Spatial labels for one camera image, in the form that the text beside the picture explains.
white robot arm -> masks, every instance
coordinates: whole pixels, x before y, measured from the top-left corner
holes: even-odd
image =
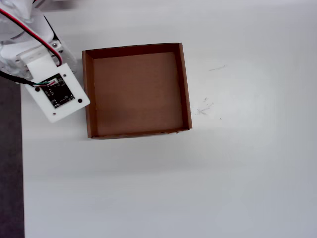
[[[36,8],[43,1],[0,0],[0,76],[25,84],[55,122],[90,101],[73,74],[76,59]]]

black circuit board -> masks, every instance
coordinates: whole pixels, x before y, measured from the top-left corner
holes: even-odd
[[[51,86],[41,87],[45,92],[49,101],[54,108],[58,108],[61,105],[68,103],[69,101],[75,99],[72,92],[69,90],[67,84],[63,80],[60,74],[54,75],[42,82],[54,82]]]

cardboard box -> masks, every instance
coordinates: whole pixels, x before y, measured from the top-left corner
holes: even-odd
[[[181,43],[83,51],[88,137],[192,128]]]

white tabletop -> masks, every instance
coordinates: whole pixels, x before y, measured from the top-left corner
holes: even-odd
[[[22,88],[26,238],[317,236],[313,0],[72,3],[46,16],[79,65],[183,43],[194,128],[90,140],[84,110],[50,124]]]

gray floor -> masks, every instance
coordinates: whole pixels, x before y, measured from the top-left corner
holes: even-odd
[[[20,85],[1,77],[0,115],[0,238],[23,238]]]

